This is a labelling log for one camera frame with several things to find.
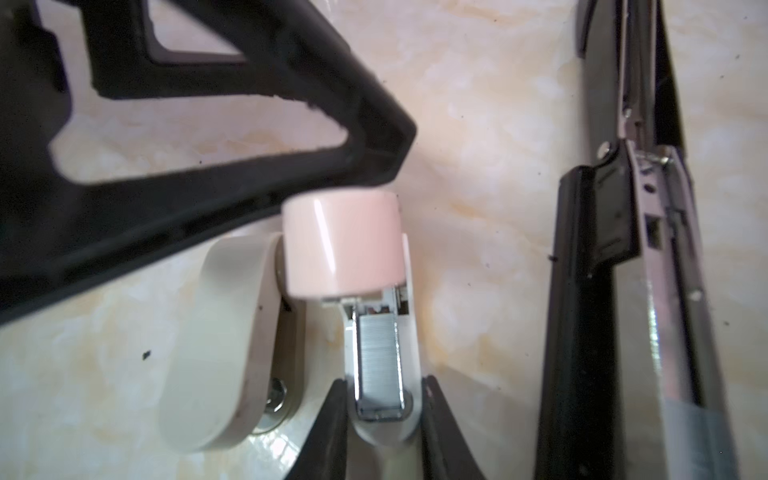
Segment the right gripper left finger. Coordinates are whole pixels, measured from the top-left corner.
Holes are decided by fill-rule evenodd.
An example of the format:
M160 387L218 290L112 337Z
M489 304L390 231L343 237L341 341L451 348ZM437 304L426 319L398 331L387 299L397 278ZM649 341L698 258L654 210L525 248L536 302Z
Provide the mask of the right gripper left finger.
M336 379L285 480L344 480L348 445L347 382Z

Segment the beige small stapler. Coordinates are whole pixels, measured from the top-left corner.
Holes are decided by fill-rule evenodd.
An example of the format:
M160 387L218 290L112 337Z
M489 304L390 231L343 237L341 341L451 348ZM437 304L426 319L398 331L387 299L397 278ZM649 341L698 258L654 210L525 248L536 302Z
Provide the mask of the beige small stapler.
M214 243L157 408L168 447L224 450L287 422L304 393L305 327L305 303L287 294L281 234Z

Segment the pink small stapler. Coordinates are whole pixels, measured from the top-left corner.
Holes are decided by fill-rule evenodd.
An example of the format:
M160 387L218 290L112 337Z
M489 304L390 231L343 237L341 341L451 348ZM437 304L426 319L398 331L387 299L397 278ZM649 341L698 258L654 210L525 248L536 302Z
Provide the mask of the pink small stapler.
M348 432L400 447L419 427L421 365L409 241L398 197L377 188L296 195L281 207L287 293L338 311Z

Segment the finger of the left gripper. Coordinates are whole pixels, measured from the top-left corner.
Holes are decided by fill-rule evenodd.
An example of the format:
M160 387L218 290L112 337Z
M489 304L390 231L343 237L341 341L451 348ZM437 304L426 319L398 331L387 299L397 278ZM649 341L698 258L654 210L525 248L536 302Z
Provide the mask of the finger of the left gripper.
M231 54L172 51L144 1L79 1L91 84L102 98L199 103L207 97L300 101L346 132L334 148L266 156L200 150L211 134L157 138L195 155L188 167L85 184L49 146L73 109L56 36L33 1L1 5L1 319L23 315L248 222L318 187L395 178L416 125L308 1L183 1Z

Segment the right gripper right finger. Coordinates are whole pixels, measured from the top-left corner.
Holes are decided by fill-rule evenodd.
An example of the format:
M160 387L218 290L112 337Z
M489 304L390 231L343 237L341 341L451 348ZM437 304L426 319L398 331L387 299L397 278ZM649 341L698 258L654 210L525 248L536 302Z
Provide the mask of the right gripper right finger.
M435 376L422 379L424 479L484 479Z

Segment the black stapler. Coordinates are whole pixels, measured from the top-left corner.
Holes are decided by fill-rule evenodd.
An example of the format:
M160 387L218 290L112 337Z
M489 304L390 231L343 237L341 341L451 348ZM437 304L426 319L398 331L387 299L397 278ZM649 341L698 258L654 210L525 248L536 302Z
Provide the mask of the black stapler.
M591 161L560 181L534 475L739 475L663 5L582 1Z

